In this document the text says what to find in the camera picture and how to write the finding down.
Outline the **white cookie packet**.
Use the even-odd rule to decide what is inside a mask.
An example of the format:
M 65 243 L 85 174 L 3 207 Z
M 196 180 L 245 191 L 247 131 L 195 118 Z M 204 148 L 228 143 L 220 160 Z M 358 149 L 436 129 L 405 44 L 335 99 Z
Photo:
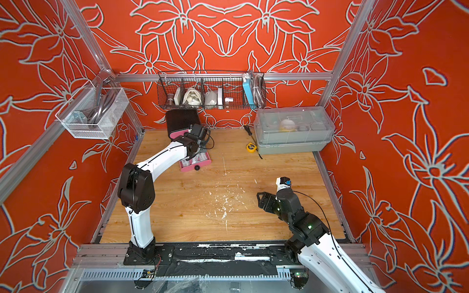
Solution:
M 198 164 L 206 161 L 207 159 L 208 158 L 206 156 L 206 153 L 199 153 L 191 159 L 191 164 Z

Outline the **pink bottom drawer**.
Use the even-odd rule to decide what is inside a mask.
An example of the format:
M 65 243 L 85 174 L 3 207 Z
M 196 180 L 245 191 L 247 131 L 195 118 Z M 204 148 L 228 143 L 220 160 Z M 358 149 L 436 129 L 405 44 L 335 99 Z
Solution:
M 206 167 L 212 163 L 210 154 L 207 151 L 198 153 L 192 159 L 182 159 L 179 161 L 180 170 L 182 172 L 199 171 L 202 167 Z

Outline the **pink drawer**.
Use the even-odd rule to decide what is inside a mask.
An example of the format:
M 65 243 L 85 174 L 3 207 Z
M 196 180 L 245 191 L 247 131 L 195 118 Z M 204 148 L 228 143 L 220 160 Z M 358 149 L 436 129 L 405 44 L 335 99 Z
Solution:
M 189 132 L 190 132 L 190 129 L 182 129 L 182 130 L 178 130 L 178 131 L 173 131 L 169 134 L 169 137 L 172 140 L 175 140 L 176 138 L 178 138 L 180 136 L 183 136 L 183 135 L 185 135 L 186 133 L 189 133 Z
M 206 167 L 212 163 L 210 154 L 207 151 L 198 153 L 192 159 L 182 159 L 179 161 L 180 170 L 182 172 L 199 171 L 202 167 Z

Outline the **pink top drawer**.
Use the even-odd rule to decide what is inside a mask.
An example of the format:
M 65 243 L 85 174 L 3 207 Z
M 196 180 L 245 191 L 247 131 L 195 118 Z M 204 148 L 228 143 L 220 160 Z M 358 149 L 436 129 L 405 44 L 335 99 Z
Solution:
M 190 129 L 182 129 L 182 130 L 178 130 L 178 131 L 173 131 L 169 134 L 169 137 L 172 140 L 175 140 L 176 138 L 178 138 L 180 136 L 183 136 L 183 135 L 185 135 L 186 133 L 189 133 L 189 132 L 190 132 Z

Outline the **black pink drawer cabinet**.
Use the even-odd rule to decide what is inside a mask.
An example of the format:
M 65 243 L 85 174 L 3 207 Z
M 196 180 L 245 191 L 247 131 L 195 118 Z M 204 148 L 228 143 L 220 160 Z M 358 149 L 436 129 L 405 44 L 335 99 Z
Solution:
M 167 133 L 190 129 L 193 124 L 201 124 L 196 109 L 173 109 L 166 112 Z

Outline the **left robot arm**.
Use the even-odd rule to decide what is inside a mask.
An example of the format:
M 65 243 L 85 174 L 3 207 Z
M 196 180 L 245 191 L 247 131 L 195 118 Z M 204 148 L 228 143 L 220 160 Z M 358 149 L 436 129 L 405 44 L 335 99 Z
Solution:
M 131 240 L 124 265 L 150 265 L 156 261 L 156 240 L 151 228 L 150 210 L 156 197 L 155 181 L 181 160 L 196 157 L 211 140 L 211 131 L 192 125 L 171 139 L 163 150 L 138 164 L 127 163 L 121 173 L 117 195 L 129 219 Z

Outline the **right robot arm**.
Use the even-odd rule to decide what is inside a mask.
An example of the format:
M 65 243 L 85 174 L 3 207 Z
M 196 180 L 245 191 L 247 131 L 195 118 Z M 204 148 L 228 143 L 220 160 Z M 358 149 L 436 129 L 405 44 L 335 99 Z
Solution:
M 330 290 L 335 293 L 384 292 L 346 254 L 329 226 L 304 210 L 292 189 L 278 190 L 275 195 L 259 192 L 256 197 L 259 208 L 275 214 L 293 233 L 285 243 L 288 257 L 300 262 Z

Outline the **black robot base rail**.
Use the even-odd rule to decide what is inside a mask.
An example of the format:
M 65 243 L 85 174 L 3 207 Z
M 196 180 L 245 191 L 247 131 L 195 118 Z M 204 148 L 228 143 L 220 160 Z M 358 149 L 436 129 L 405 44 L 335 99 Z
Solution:
M 308 269 L 285 250 L 284 241 L 167 242 L 154 245 L 143 260 L 128 249 L 125 266 L 149 266 L 157 277 L 239 277 L 290 279 Z

